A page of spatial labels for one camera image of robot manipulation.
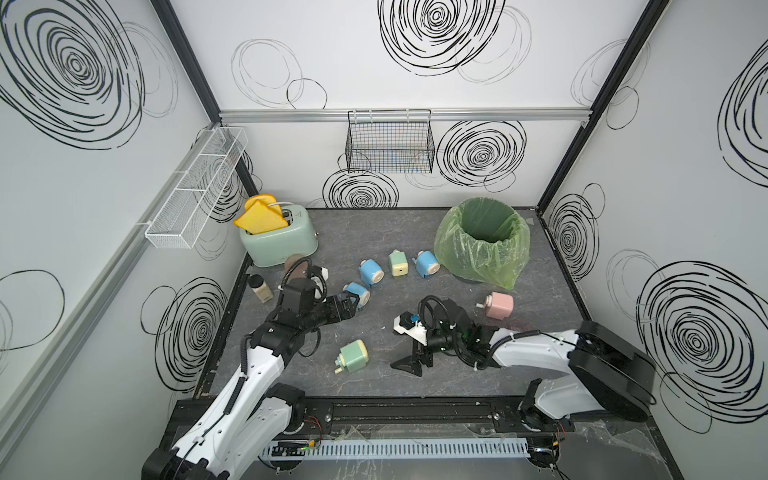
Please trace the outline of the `green cream pencil sharpener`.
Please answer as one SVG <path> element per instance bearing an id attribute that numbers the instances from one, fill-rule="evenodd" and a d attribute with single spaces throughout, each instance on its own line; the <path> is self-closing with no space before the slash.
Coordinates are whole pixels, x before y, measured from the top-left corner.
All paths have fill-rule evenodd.
<path id="1" fill-rule="evenodd" d="M 356 372 L 369 363 L 370 357 L 364 342 L 355 340 L 340 349 L 335 359 L 335 374 Z"/>

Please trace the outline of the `pink pencil sharpener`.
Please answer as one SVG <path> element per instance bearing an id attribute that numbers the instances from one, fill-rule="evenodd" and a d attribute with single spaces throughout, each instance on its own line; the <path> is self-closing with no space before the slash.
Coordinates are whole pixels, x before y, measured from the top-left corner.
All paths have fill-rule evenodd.
<path id="1" fill-rule="evenodd" d="M 482 302 L 475 305 L 484 315 L 494 320 L 508 318 L 514 310 L 514 298 L 505 293 L 489 293 Z"/>

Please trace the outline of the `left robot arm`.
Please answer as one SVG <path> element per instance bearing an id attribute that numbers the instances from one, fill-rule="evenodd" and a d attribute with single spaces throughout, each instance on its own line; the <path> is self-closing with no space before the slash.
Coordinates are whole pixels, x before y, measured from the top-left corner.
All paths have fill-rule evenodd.
<path id="1" fill-rule="evenodd" d="M 239 479 L 279 434 L 304 424 L 303 391 L 279 378 L 307 334 L 353 318 L 360 298 L 343 291 L 317 298 L 323 282 L 294 278 L 275 308 L 241 342 L 240 367 L 190 430 L 169 450 L 155 449 L 144 479 Z"/>

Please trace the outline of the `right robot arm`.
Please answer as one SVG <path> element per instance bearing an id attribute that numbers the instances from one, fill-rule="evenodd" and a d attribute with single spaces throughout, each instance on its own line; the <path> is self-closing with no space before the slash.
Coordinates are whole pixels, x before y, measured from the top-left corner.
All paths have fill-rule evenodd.
<path id="1" fill-rule="evenodd" d="M 430 324 L 423 314 L 404 312 L 393 321 L 411 338 L 409 356 L 392 368 L 422 376 L 437 353 L 452 353 L 475 371 L 534 367 L 556 371 L 556 379 L 534 379 L 518 406 L 527 428 L 542 431 L 572 414 L 606 411 L 644 422 L 656 402 L 655 363 L 607 327 L 585 321 L 561 332 L 514 331 L 477 324 L 450 301 L 439 305 Z"/>

